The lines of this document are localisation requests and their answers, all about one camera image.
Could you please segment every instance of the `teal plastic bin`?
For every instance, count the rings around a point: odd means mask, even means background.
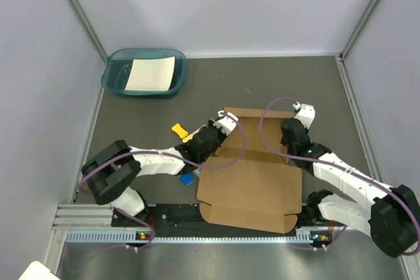
[[[134,59],[160,59],[175,57],[175,68],[168,91],[125,90]],[[124,96],[172,98],[184,85],[188,65],[185,55],[175,49],[120,49],[106,63],[101,84],[105,90]]]

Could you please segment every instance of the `open cardboard box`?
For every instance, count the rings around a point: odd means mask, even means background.
[[[302,172],[272,153],[259,136],[263,110],[225,108],[243,127],[247,145],[243,157],[223,170],[201,170],[197,198],[201,215],[209,223],[253,230],[287,233],[301,212]],[[280,123],[294,113],[268,111],[262,129],[267,142],[286,153],[280,144]],[[204,165],[222,166],[234,160],[242,148],[242,134],[235,128],[223,142],[217,157]]]

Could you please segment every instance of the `white wall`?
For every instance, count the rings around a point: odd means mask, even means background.
[[[42,260],[104,66],[67,0],[0,0],[0,278]]]
[[[193,56],[341,52],[369,0],[79,0],[107,53]]]
[[[420,0],[382,0],[349,72],[390,184],[420,197]]]

